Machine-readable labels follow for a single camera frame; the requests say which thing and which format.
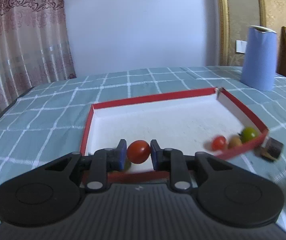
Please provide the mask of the red cherry tomato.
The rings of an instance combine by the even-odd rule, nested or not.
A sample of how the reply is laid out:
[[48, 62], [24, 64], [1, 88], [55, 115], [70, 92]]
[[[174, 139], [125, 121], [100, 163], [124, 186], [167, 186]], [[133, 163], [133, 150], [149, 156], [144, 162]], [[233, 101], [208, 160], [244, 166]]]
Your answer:
[[211, 149], [213, 151], [223, 151], [226, 148], [227, 139], [223, 135], [215, 137], [211, 142]]
[[136, 140], [127, 148], [127, 158], [131, 163], [142, 164], [150, 156], [150, 146], [144, 140]]

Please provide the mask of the small orange-yellow fruit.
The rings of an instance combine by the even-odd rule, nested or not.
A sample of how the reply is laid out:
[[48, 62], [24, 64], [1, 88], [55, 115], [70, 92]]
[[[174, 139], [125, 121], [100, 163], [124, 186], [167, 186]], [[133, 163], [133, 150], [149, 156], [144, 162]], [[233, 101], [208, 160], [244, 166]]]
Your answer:
[[235, 136], [230, 138], [230, 140], [228, 142], [228, 149], [239, 147], [241, 145], [242, 145], [242, 141], [241, 141], [240, 137], [238, 135], [235, 135]]

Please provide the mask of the patterned beige curtain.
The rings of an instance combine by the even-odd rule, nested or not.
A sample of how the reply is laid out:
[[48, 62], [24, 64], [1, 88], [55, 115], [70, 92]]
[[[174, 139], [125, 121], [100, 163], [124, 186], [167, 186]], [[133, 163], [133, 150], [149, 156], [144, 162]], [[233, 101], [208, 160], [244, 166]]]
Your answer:
[[75, 76], [64, 0], [0, 0], [0, 113], [31, 87]]

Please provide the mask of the gold picture frame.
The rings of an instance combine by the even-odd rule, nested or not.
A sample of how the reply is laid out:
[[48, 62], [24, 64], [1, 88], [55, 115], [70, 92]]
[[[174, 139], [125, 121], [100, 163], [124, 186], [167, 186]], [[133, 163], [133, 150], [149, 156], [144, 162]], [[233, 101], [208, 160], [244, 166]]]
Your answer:
[[266, 26], [265, 0], [218, 0], [220, 57], [222, 66], [242, 66], [244, 54], [236, 41], [246, 40], [250, 25]]

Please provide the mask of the green tomato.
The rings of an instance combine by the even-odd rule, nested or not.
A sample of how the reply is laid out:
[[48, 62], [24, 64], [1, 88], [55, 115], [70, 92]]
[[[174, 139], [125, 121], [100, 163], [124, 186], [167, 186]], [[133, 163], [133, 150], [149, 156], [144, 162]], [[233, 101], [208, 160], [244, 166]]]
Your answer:
[[245, 127], [240, 133], [240, 140], [244, 144], [253, 140], [257, 136], [258, 133], [253, 127]]

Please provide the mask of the blue electric kettle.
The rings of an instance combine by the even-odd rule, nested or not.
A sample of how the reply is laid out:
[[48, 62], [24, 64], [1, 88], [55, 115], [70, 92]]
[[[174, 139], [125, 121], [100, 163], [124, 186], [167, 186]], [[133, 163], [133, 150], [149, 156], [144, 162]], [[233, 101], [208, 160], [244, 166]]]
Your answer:
[[277, 69], [277, 33], [267, 27], [248, 28], [240, 81], [260, 91], [271, 91]]

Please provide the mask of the red shallow cardboard tray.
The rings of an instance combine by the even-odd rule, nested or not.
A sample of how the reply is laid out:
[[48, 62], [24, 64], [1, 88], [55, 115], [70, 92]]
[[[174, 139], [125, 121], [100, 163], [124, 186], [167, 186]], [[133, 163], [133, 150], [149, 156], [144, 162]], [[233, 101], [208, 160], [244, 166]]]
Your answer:
[[81, 153], [92, 155], [101, 148], [114, 148], [121, 139], [156, 140], [161, 148], [175, 148], [185, 155], [211, 153], [211, 141], [229, 139], [245, 127], [258, 136], [245, 144], [216, 151], [227, 160], [264, 142], [267, 126], [245, 104], [223, 88], [204, 88], [154, 94], [95, 103], [90, 107]]

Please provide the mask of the plaid teal bedsheet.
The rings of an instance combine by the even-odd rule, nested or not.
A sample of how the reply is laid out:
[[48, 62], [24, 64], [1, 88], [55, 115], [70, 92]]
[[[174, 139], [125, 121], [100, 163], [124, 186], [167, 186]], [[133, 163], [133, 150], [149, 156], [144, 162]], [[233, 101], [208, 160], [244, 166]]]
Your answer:
[[286, 230], [286, 77], [277, 76], [270, 92], [240, 83], [231, 66], [138, 69], [57, 81], [34, 87], [0, 117], [0, 184], [80, 149], [92, 103], [207, 87], [223, 87], [247, 105], [282, 142], [274, 162], [248, 152], [234, 165], [278, 183], [285, 206], [278, 224]]

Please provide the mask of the dark sugarcane piece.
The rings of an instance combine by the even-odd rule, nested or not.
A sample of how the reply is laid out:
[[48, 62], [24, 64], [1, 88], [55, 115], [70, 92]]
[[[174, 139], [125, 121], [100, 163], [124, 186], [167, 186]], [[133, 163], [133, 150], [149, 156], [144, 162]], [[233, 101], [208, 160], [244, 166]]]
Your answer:
[[272, 137], [269, 137], [264, 147], [261, 148], [260, 156], [268, 161], [277, 161], [282, 153], [284, 144]]

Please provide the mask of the white wall switch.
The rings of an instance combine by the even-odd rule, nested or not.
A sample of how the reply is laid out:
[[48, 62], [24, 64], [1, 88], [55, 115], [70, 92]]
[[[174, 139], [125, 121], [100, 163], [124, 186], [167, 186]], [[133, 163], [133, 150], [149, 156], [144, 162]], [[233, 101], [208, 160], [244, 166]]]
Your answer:
[[246, 53], [247, 42], [243, 40], [236, 40], [235, 42], [235, 51], [239, 54]]

